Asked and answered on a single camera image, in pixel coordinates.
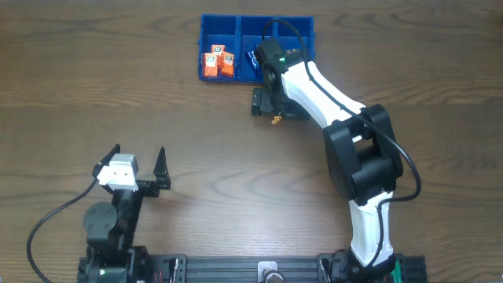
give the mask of white plastic part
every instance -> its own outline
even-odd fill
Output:
[[[103,166],[97,179],[100,185],[108,185],[110,189],[138,190],[135,175],[138,173],[138,163],[132,154],[116,153],[108,162],[108,166]]]
[[[378,196],[371,198],[366,205],[358,206],[354,200],[349,202],[351,210],[351,222],[353,224],[353,240],[351,241],[351,249],[356,255],[358,261],[367,266],[377,252],[377,245],[380,238],[379,218],[377,215],[377,204],[385,199],[393,197],[391,193],[381,193]],[[383,204],[383,248],[379,256],[374,262],[374,266],[382,263],[390,255],[393,254],[393,247],[390,244],[389,238],[389,203]]]
[[[337,101],[340,101],[357,114],[360,113],[361,108],[365,107],[362,103],[356,102],[344,95],[325,79],[313,61],[310,61],[308,65],[314,79]],[[281,75],[281,80],[286,95],[306,109],[321,128],[329,126],[335,120],[344,121],[351,117],[351,114],[333,103],[330,98],[309,80],[304,62],[291,66],[285,74]]]

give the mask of cable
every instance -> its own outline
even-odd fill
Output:
[[[265,38],[266,29],[273,22],[278,22],[278,23],[284,24],[287,27],[289,27],[295,33],[297,39],[300,41],[300,45],[302,46],[302,50],[301,50],[302,53],[301,54],[302,54],[302,58],[303,58],[303,61],[304,61],[304,65],[306,66],[306,72],[307,72],[307,76],[309,77],[309,80],[311,82],[313,82],[314,85],[319,90],[321,90],[321,92],[323,92],[333,103],[335,103],[337,106],[339,106],[345,112],[347,112],[350,115],[352,115],[355,119],[358,119],[360,122],[364,123],[367,127],[370,128],[370,130],[373,130],[376,134],[378,134],[379,136],[381,136],[382,138],[384,138],[391,146],[393,146],[400,153],[400,155],[403,157],[403,159],[406,160],[407,164],[410,167],[410,170],[413,173],[414,179],[416,181],[416,191],[413,194],[411,194],[409,196],[406,196],[406,197],[394,197],[394,198],[382,200],[377,205],[377,214],[378,214],[378,217],[379,217],[379,226],[380,226],[380,237],[379,237],[379,244],[377,245],[376,254],[372,258],[372,260],[370,261],[370,263],[365,267],[368,270],[376,262],[377,257],[379,256],[380,251],[383,248],[384,224],[383,224],[383,216],[381,214],[381,210],[382,210],[383,205],[386,204],[386,203],[390,203],[390,202],[409,201],[409,200],[415,199],[420,194],[420,191],[421,191],[421,179],[420,179],[420,176],[419,176],[419,171],[417,170],[416,164],[413,162],[412,158],[410,158],[409,154],[400,145],[398,145],[398,143],[396,143],[395,141],[393,141],[390,137],[388,137],[385,133],[383,133],[379,128],[377,128],[373,123],[371,123],[367,119],[363,118],[362,116],[356,114],[355,112],[352,112],[348,107],[346,107],[346,105],[344,105],[344,104],[340,103],[339,101],[337,101],[326,89],[323,88],[323,86],[321,86],[316,81],[316,79],[313,77],[313,75],[311,75],[311,73],[309,71],[309,66],[307,64],[307,62],[309,60],[308,60],[308,54],[307,54],[306,44],[304,43],[304,41],[303,41],[302,36],[300,35],[300,33],[289,22],[287,22],[285,20],[280,20],[280,19],[272,19],[272,20],[267,21],[267,23],[265,24],[264,29],[262,31],[262,40],[264,40],[264,38]]]
[[[33,255],[31,254],[31,243],[33,241],[33,237],[35,236],[35,233],[37,233],[37,230],[40,228],[40,226],[47,221],[49,218],[53,217],[56,213],[59,211],[62,211],[63,209],[69,207],[70,205],[74,204],[75,202],[79,201],[83,197],[85,197],[91,189],[96,185],[97,179],[94,179],[89,187],[83,191],[81,194],[79,194],[76,198],[73,200],[70,200],[69,202],[61,205],[59,208],[54,209],[51,211],[48,215],[44,216],[40,221],[33,227],[33,230],[30,233],[30,236],[28,236],[28,242],[26,243],[26,254],[28,255],[28,261],[30,262],[31,268],[35,271],[35,273],[44,281],[45,283],[52,283],[43,273],[40,271],[40,269],[37,267],[35,264],[35,261],[33,260]]]

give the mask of orange box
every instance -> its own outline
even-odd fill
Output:
[[[211,52],[218,55],[219,63],[222,64],[222,52],[226,51],[226,46],[222,44],[211,45]]]
[[[234,77],[234,54],[229,52],[222,52],[222,64],[221,64],[222,75],[228,77]]]
[[[214,53],[205,53],[203,62],[203,75],[205,77],[218,76],[218,55]]]

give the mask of blue bin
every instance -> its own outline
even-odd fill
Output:
[[[299,31],[307,51],[314,59],[314,19],[313,17],[283,16],[239,16],[239,15],[201,15],[201,32],[199,38],[199,79],[209,82],[245,82],[262,83],[262,75],[257,76],[246,52],[253,51],[262,40],[262,30],[268,20],[282,19],[292,24]],[[300,42],[288,27],[273,23],[266,36],[277,38],[284,50],[300,50]],[[226,51],[234,54],[234,77],[219,75],[216,78],[203,76],[203,53],[211,52],[212,44],[223,44]]]

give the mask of wood grain surface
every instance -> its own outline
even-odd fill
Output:
[[[396,252],[430,281],[503,274],[503,2],[370,0],[0,1],[0,278],[38,282],[26,240],[91,182],[115,143],[173,189],[144,201],[152,253],[317,255],[351,241],[313,121],[251,117],[251,85],[197,78],[201,13],[312,15],[321,73],[381,103],[424,191],[391,206]],[[411,193],[407,171],[397,195]],[[35,236],[35,261],[75,281],[96,187]]]

